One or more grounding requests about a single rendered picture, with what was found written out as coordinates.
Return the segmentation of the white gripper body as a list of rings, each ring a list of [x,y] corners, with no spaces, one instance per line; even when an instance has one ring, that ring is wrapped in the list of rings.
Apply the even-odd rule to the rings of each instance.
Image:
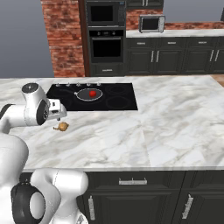
[[[58,121],[62,117],[67,116],[67,110],[65,106],[60,101],[50,101],[49,115],[48,119],[57,119]]]

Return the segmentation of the brown onion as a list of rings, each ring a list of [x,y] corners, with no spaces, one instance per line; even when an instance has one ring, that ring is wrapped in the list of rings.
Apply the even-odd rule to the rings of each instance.
[[[54,129],[60,130],[60,131],[66,131],[68,127],[69,127],[69,124],[67,122],[60,122],[58,127]]]

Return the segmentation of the grey frying pan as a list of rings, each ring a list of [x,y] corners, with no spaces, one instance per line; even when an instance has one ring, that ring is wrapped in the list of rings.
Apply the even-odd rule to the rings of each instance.
[[[96,97],[91,98],[89,96],[89,91],[95,90]],[[99,100],[103,96],[103,92],[98,88],[83,88],[82,90],[75,92],[74,95],[83,102],[93,102]]]

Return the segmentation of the black glass hob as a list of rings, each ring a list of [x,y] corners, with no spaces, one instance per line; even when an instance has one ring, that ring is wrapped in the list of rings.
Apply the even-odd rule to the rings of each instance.
[[[52,84],[47,92],[49,99],[58,99],[65,106],[67,111],[124,111],[124,110],[138,110],[137,101],[134,93],[134,88],[131,83],[77,83],[59,84],[56,87]],[[81,101],[74,93],[83,88],[98,88],[103,92],[103,96],[96,101]]]

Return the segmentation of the dark drawer under oven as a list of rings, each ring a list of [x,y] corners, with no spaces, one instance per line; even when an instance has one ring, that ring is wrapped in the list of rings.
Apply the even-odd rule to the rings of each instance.
[[[92,77],[123,76],[123,63],[98,63],[91,65]]]

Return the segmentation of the black built-in microwave oven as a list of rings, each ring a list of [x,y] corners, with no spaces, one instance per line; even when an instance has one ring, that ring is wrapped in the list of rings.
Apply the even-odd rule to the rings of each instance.
[[[126,23],[126,3],[119,0],[86,1],[87,25],[123,27]]]

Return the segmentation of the wide dark cupboard door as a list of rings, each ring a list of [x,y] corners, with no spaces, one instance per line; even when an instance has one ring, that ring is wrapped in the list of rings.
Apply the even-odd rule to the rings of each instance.
[[[95,220],[90,220],[88,199],[94,199]],[[172,224],[178,191],[94,192],[83,195],[89,224]]]

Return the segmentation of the wide dark drawer front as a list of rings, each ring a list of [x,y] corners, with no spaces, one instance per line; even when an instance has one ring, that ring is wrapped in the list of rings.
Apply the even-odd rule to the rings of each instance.
[[[182,186],[184,171],[93,171],[88,172],[88,189],[179,189]],[[118,180],[143,180],[147,185],[119,185]]]

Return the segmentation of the silver countertop microwave oven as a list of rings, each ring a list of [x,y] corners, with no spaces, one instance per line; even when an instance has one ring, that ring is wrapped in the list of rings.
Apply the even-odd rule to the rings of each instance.
[[[163,32],[165,28],[165,15],[140,15],[139,31],[145,32]]]

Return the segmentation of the dark base cupboard run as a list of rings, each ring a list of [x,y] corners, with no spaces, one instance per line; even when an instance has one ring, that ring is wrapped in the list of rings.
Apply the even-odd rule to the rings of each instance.
[[[128,75],[224,74],[224,37],[127,38]]]

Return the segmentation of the narrow dark drawer front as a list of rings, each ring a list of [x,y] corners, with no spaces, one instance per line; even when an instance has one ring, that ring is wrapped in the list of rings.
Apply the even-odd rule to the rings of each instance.
[[[182,187],[224,190],[224,171],[187,171]]]

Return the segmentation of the narrow dark cupboard door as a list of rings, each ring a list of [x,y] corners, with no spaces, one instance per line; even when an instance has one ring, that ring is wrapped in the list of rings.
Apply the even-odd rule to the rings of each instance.
[[[194,200],[187,219],[182,220],[188,194]],[[182,190],[171,224],[224,224],[224,191]]]

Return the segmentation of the black wall oven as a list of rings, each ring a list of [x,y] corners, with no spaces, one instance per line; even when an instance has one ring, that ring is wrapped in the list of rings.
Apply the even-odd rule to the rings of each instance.
[[[122,63],[124,30],[90,30],[92,63]]]

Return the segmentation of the dark wall cupboard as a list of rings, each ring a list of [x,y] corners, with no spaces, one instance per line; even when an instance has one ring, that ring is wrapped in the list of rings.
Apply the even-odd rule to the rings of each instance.
[[[128,9],[162,9],[164,0],[126,0]]]

